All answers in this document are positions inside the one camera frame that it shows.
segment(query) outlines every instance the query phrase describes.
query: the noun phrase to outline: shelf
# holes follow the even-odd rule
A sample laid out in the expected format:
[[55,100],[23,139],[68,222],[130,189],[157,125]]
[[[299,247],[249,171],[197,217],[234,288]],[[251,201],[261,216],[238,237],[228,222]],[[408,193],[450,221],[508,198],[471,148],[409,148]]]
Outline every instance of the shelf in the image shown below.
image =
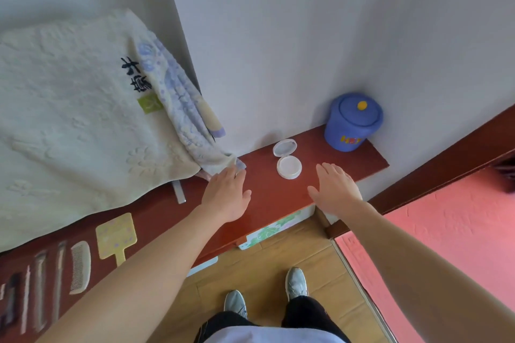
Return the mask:
[[[247,178],[244,190],[252,190],[252,200],[242,218],[227,223],[209,240],[199,255],[199,264],[222,251],[238,244],[245,236],[270,223],[283,218],[312,203],[307,186],[318,186],[315,165],[317,163],[335,163],[342,167],[354,180],[361,180],[388,167],[388,163],[374,146],[367,140],[356,151],[340,152],[328,145],[323,138],[324,126],[300,133],[292,138],[297,141],[298,148],[293,153],[302,162],[302,173],[297,179],[286,180],[277,173],[277,160],[273,153],[273,145],[243,155],[241,160],[247,165]],[[98,258],[95,228],[114,217],[126,212],[132,213],[138,242],[125,250],[129,258],[147,243],[165,230],[181,221],[201,201],[207,182],[198,177],[181,181],[186,203],[177,204],[175,193],[170,184],[164,184],[145,194],[135,202],[106,212],[87,216],[76,223],[56,232],[42,236],[26,243],[0,257],[0,278],[5,282],[11,273],[25,271],[33,262],[34,255],[46,249],[48,266],[46,286],[52,292],[54,284],[54,259],[57,245],[66,240],[68,246],[80,240],[86,240],[92,253],[92,274],[89,288],[98,283],[110,271],[116,268],[114,256],[104,260]],[[71,282],[72,259],[69,248],[66,254],[63,274],[63,296],[61,310],[66,311],[81,295],[67,295]],[[48,295],[46,306],[48,317],[51,314],[51,295]]]

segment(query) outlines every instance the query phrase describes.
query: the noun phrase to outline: blue jar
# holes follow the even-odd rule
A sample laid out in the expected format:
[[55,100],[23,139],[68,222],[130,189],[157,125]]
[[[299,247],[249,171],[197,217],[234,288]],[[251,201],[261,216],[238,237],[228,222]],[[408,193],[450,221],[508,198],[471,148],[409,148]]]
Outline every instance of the blue jar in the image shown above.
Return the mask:
[[366,95],[351,92],[339,96],[331,104],[324,137],[334,149],[350,152],[378,130],[382,123],[381,106]]

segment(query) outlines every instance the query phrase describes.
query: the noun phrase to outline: shoe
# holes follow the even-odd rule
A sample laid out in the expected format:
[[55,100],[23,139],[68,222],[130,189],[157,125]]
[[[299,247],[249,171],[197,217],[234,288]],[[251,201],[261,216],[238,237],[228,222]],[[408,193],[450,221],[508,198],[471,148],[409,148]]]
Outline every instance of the shoe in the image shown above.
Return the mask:
[[288,301],[299,296],[309,296],[307,292],[306,277],[302,270],[298,267],[292,267],[286,275],[286,295]]
[[245,300],[238,290],[233,290],[226,295],[226,300],[223,303],[224,311],[233,311],[242,317],[247,318],[247,305]]

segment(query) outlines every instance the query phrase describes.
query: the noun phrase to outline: pink carpet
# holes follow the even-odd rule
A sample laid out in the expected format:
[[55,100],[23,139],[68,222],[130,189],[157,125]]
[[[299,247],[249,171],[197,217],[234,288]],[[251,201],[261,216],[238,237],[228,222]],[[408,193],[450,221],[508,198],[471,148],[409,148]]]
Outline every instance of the pink carpet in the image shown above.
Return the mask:
[[[515,311],[515,195],[508,180],[481,170],[386,217]],[[400,343],[423,343],[397,307],[353,233],[336,239]]]

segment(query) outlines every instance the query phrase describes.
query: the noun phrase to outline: towel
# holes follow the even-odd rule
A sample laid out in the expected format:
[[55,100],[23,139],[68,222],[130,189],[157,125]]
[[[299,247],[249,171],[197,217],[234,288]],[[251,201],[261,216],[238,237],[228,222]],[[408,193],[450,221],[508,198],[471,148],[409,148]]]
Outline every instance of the towel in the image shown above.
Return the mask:
[[0,252],[236,160],[131,11],[6,32],[0,71]]

